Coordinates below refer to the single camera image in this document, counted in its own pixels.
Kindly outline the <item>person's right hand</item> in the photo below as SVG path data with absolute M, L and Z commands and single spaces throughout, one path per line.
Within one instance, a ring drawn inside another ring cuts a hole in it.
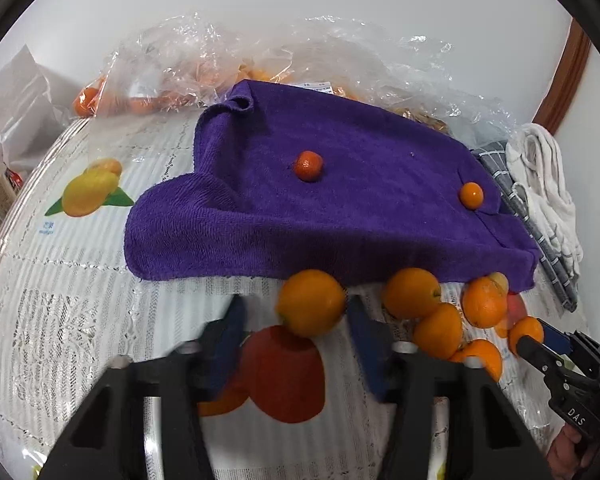
M 546 456 L 554 479 L 571 479 L 588 463 L 588 456 L 577 452 L 581 440 L 582 436 L 570 425 L 563 426 L 559 431 Z

